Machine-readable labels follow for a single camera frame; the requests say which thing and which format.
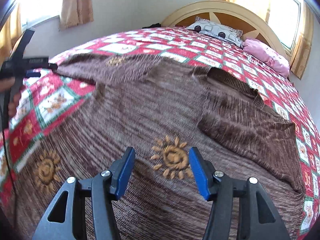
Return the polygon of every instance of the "hand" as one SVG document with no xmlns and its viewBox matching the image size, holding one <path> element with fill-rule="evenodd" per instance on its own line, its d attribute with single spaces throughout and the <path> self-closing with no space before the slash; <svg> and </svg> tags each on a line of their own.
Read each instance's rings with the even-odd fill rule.
<svg viewBox="0 0 320 240">
<path fill-rule="evenodd" d="M 4 92 L 13 86 L 15 78 L 8 78 L 0 80 L 0 92 Z M 21 98 L 21 93 L 17 93 L 13 97 L 13 102 L 10 102 L 8 105 L 8 115 L 10 118 L 14 117 L 17 113 L 17 107 L 19 105 L 19 100 Z"/>
</svg>

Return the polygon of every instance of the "sun motif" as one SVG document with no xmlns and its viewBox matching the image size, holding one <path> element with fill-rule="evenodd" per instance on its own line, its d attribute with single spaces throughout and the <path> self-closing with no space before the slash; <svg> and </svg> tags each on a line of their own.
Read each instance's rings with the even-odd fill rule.
<svg viewBox="0 0 320 240">
<path fill-rule="evenodd" d="M 106 66 L 119 66 L 121 63 L 125 62 L 126 59 L 124 57 L 112 57 L 110 60 L 106 62 Z"/>
<path fill-rule="evenodd" d="M 61 182 L 57 176 L 57 172 L 60 167 L 57 164 L 60 161 L 60 157 L 55 151 L 43 151 L 43 155 L 40 155 L 41 162 L 37 163 L 37 168 L 34 171 L 35 183 L 43 192 L 46 190 L 47 194 L 54 192 L 53 183 Z"/>
<path fill-rule="evenodd" d="M 162 160 L 162 163 L 157 164 L 153 167 L 155 171 L 160 168 L 165 168 L 163 176 L 165 178 L 174 179 L 175 175 L 178 174 L 179 179 L 184 178 L 184 173 L 189 178 L 193 178 L 193 173 L 189 165 L 189 157 L 184 147 L 187 145 L 186 142 L 180 143 L 179 137 L 171 142 L 168 135 L 165 136 L 165 140 L 156 139 L 158 146 L 153 146 L 152 150 L 159 152 L 151 156 L 151 160 Z"/>
</svg>

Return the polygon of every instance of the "pink pillow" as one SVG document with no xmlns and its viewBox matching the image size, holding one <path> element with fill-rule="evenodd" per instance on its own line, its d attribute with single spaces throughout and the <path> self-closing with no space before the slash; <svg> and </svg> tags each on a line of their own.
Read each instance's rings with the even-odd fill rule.
<svg viewBox="0 0 320 240">
<path fill-rule="evenodd" d="M 257 39 L 246 39 L 242 42 L 243 50 L 262 61 L 283 77 L 289 76 L 289 62 L 269 46 Z"/>
</svg>

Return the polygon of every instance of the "curved headboard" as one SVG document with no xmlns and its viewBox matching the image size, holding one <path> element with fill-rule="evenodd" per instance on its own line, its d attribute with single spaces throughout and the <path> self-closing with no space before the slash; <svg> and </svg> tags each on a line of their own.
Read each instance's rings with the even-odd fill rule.
<svg viewBox="0 0 320 240">
<path fill-rule="evenodd" d="M 256 38 L 287 58 L 284 47 L 269 25 L 259 16 L 235 3 L 206 0 L 191 3 L 170 14 L 162 26 L 189 26 L 196 16 L 243 31 L 241 38 Z"/>
</svg>

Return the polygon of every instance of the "quilt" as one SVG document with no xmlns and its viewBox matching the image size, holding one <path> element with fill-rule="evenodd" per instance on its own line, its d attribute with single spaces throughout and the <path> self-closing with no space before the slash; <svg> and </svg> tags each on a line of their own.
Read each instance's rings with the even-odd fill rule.
<svg viewBox="0 0 320 240">
<path fill-rule="evenodd" d="M 216 67 L 257 89 L 264 103 L 296 125 L 296 143 L 306 186 L 304 214 L 299 228 L 303 239 L 319 216 L 320 136 L 312 117 L 291 83 L 274 70 L 233 44 L 182 27 L 161 27 L 117 33 L 89 41 L 50 60 L 61 63 L 80 53 L 117 57 L 151 54 L 194 66 Z M 17 115 L 5 131 L 12 176 L 19 172 L 39 140 L 81 106 L 95 86 L 39 69 L 41 78 L 24 81 L 26 89 Z M 12 195 L 3 138 L 0 135 L 0 204 Z"/>
</svg>

